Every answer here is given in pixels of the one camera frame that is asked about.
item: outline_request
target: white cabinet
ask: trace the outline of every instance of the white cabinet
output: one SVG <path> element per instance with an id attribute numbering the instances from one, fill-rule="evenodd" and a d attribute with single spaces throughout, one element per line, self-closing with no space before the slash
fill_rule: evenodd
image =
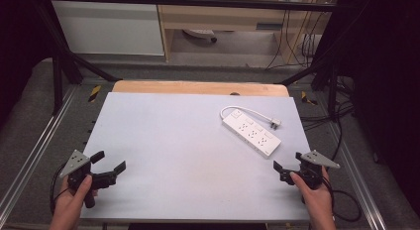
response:
<path id="1" fill-rule="evenodd" d="M 74 53 L 163 56 L 156 5 L 52 3 Z"/>

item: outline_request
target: plug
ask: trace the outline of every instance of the plug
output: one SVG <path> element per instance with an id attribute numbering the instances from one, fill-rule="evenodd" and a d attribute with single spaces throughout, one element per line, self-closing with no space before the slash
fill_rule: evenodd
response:
<path id="1" fill-rule="evenodd" d="M 275 118 L 271 119 L 271 125 L 269 126 L 270 128 L 272 128 L 273 130 L 276 130 L 278 128 L 278 126 L 280 126 L 281 121 Z"/>

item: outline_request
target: aluminum rail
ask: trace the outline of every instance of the aluminum rail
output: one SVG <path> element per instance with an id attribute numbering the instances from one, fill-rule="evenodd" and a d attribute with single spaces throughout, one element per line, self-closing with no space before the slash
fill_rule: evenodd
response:
<path id="1" fill-rule="evenodd" d="M 51 117 L 45 130 L 41 134 L 25 163 L 22 165 L 21 170 L 16 175 L 15 180 L 13 180 L 13 183 L 10 185 L 6 194 L 3 196 L 3 199 L 0 202 L 0 229 L 3 228 L 3 225 L 6 223 L 6 220 L 12 212 L 13 207 L 25 189 L 26 184 L 28 183 L 32 173 L 37 167 L 38 162 L 44 154 L 44 151 L 49 145 L 55 130 L 57 129 L 68 107 L 70 106 L 77 88 L 77 85 L 73 85 L 67 90 L 63 98 L 64 102 L 61 109 L 55 116 Z"/>
<path id="2" fill-rule="evenodd" d="M 317 100 L 319 101 L 322 110 L 324 111 L 325 115 L 328 115 L 327 111 L 327 101 L 323 94 L 316 93 Z M 330 129 L 334 135 L 334 139 L 336 142 L 339 142 L 340 137 L 340 129 L 338 124 L 329 122 Z M 371 229 L 374 230 L 385 230 L 386 225 L 382 219 L 382 215 L 380 214 L 379 210 L 377 209 L 376 203 L 373 200 L 373 197 L 368 190 L 368 186 L 359 171 L 358 166 L 356 165 L 352 154 L 346 144 L 346 141 L 342 140 L 342 145 L 340 148 L 341 158 L 343 160 L 343 166 L 345 167 L 349 179 L 352 182 L 353 188 L 355 189 L 355 193 L 358 196 L 359 202 L 361 204 L 362 209 L 365 212 L 365 216 L 367 218 L 367 222 L 370 225 Z"/>

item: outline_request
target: metal frame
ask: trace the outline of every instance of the metal frame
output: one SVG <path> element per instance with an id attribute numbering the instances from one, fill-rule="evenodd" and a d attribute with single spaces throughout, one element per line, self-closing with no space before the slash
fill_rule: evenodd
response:
<path id="1" fill-rule="evenodd" d="M 65 38 L 58 31 L 51 15 L 46 9 L 46 1 L 52 0 L 31 0 L 38 17 L 43 21 L 49 33 L 49 45 L 53 51 L 53 72 L 54 72 L 54 112 L 55 114 L 62 105 L 62 85 L 60 73 L 63 71 L 70 83 L 80 83 L 83 79 L 77 64 L 82 65 L 90 71 L 98 74 L 108 81 L 118 81 L 121 78 L 109 75 L 85 59 L 74 54 L 68 47 Z M 205 6 L 205 7 L 227 7 L 227 8 L 248 8 L 267 10 L 293 10 L 293 11 L 317 11 L 345 13 L 357 10 L 357 7 L 336 4 L 311 4 L 311 3 L 290 3 L 280 1 L 259 1 L 259 0 L 53 0 L 53 1 L 76 1 L 96 3 L 119 3 L 119 4 L 155 4 L 155 5 L 179 5 L 179 6 Z"/>

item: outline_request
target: floor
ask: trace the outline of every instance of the floor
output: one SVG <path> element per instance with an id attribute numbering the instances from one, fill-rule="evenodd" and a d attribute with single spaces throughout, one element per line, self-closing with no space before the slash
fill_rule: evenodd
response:
<path id="1" fill-rule="evenodd" d="M 303 69 L 302 65 L 283 65 L 281 56 L 274 56 L 276 45 L 273 34 L 270 33 L 240 33 L 216 32 L 218 42 L 191 38 L 177 31 L 174 35 L 171 59 L 164 62 L 158 59 L 142 57 L 135 64 L 112 64 L 110 60 L 101 60 L 98 66 L 107 72 L 121 75 L 128 79 L 170 79 L 170 80 L 204 80 L 204 81 L 235 81 L 235 82 L 261 82 L 271 83 L 273 80 L 281 81 L 291 74 Z M 297 54 L 298 59 L 304 62 L 304 57 Z M 15 106 L 9 121 L 0 132 L 0 184 L 1 195 L 7 195 L 8 188 L 14 184 L 16 175 L 21 167 L 26 165 L 27 157 L 33 154 L 34 146 L 41 146 L 44 154 L 38 157 L 34 168 L 27 179 L 19 186 L 21 197 L 9 212 L 6 229 L 18 227 L 21 229 L 47 229 L 51 218 L 48 203 L 43 200 L 46 195 L 46 186 L 50 185 L 54 167 L 68 157 L 68 152 L 74 149 L 82 150 L 83 142 L 89 138 L 89 130 L 94 127 L 91 121 L 95 120 L 100 111 L 101 104 L 107 91 L 112 89 L 112 83 L 98 79 L 96 75 L 84 70 L 86 76 L 83 84 L 74 88 L 75 99 L 69 104 L 66 116 L 60 120 L 56 130 L 52 130 L 53 137 L 47 140 L 46 145 L 39 143 L 39 137 L 47 124 L 52 120 L 53 87 L 50 76 L 51 66 L 48 62 L 41 63 L 34 70 L 22 99 Z M 312 92 L 309 83 L 312 75 L 302 78 L 288 87 L 290 95 L 295 98 L 299 115 L 324 115 L 321 105 L 302 102 L 302 91 L 307 93 L 309 100 L 321 102 L 324 92 Z M 102 84 L 102 89 L 96 103 L 86 100 L 96 84 Z M 306 132 L 311 149 L 324 150 L 327 154 L 334 151 L 337 142 L 334 138 L 334 125 L 325 124 Z M 351 115 L 343 118 L 343 133 L 345 146 L 352 150 L 359 170 L 367 183 L 381 217 L 387 229 L 420 229 L 420 220 L 410 209 L 404 196 L 393 181 L 392 174 L 386 166 L 373 162 L 372 152 L 368 141 L 358 125 L 358 121 Z M 337 162 L 342 162 L 343 156 L 338 156 Z M 337 189 L 346 189 L 352 194 L 352 181 L 348 171 L 332 172 L 331 178 Z M 338 199 L 337 211 L 354 216 L 355 209 L 346 199 Z M 338 220 L 341 229 L 370 229 L 368 219 L 363 216 L 356 223 Z M 80 229 L 100 229 L 101 226 L 83 222 Z M 306 229 L 306 224 L 270 224 L 269 229 Z M 109 229 L 127 229 L 126 225 L 110 225 Z"/>

